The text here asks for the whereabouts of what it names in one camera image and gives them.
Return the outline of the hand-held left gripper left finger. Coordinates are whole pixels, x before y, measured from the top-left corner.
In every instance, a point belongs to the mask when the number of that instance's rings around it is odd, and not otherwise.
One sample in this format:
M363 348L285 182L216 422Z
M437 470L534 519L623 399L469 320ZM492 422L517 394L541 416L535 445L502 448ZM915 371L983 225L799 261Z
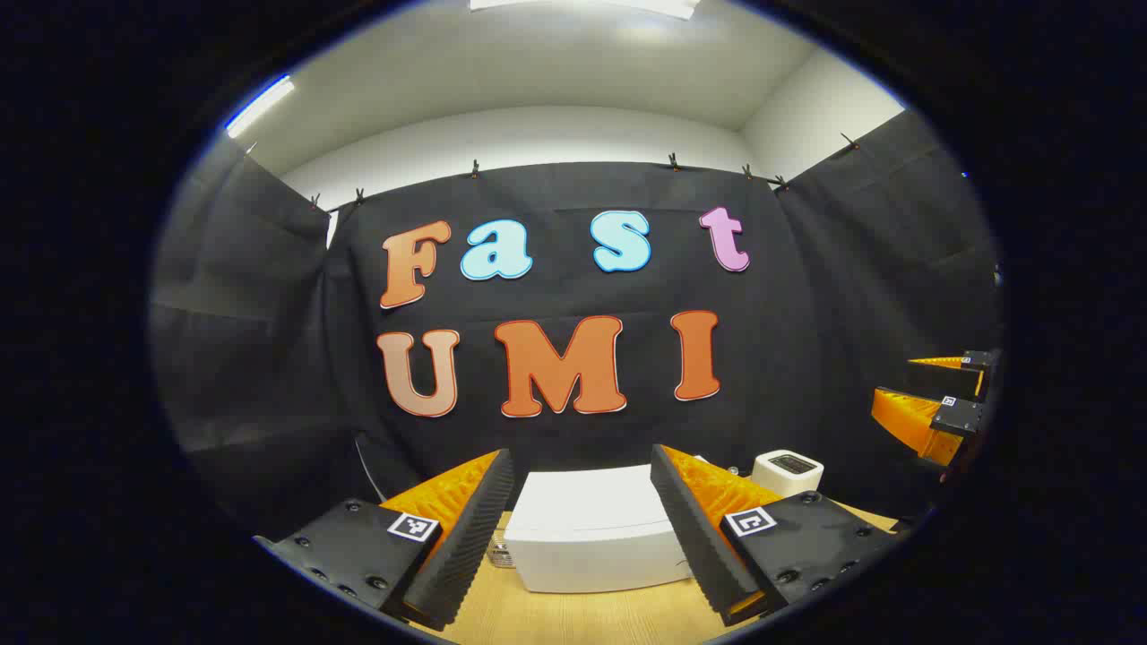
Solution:
M333 593L440 632L470 592L513 489L499 449L389 502L348 498L279 541L270 555Z

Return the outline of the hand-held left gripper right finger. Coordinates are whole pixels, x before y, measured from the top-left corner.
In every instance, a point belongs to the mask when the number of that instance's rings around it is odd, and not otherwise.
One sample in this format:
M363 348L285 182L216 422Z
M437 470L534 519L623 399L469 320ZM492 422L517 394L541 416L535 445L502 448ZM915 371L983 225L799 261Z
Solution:
M774 494L664 444L651 446L649 477L701 592L728 627L827 595L902 542L822 494Z

